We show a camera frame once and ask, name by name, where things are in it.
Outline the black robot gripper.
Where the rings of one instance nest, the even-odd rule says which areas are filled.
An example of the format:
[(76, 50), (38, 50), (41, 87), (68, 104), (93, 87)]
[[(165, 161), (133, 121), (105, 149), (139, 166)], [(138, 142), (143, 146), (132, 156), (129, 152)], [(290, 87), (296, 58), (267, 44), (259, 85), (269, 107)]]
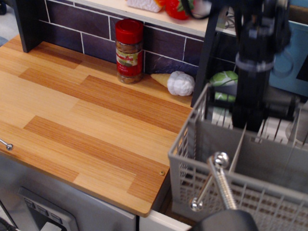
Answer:
[[(228, 108), (232, 112), (232, 123), (236, 128), (244, 128), (250, 119), (250, 130), (258, 132), (262, 122), (269, 116), (292, 120), (299, 98), (269, 84), (275, 66), (275, 56), (261, 60), (248, 59), (238, 53), (237, 86), (212, 87), (213, 106)], [(222, 92), (236, 96), (235, 102), (215, 99), (215, 93)]]

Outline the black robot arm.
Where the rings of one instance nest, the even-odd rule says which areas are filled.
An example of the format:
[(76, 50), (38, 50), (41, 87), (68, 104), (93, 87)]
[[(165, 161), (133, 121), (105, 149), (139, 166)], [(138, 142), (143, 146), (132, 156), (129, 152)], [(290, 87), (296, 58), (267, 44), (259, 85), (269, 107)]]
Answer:
[[(235, 64), (238, 83), (235, 87), (220, 87), (223, 93), (235, 95), (230, 103), (215, 99), (219, 88), (207, 80), (207, 67), (214, 44), (218, 16), (224, 8), (232, 8), (235, 32), (239, 44)], [(287, 0), (213, 0), (206, 18), (209, 26), (202, 46), (192, 106), (205, 96), (204, 118), (210, 120), (215, 107), (231, 112), (232, 125), (259, 131), (268, 117), (293, 120), (299, 98), (269, 85), (275, 55), (289, 45), (290, 2)]]

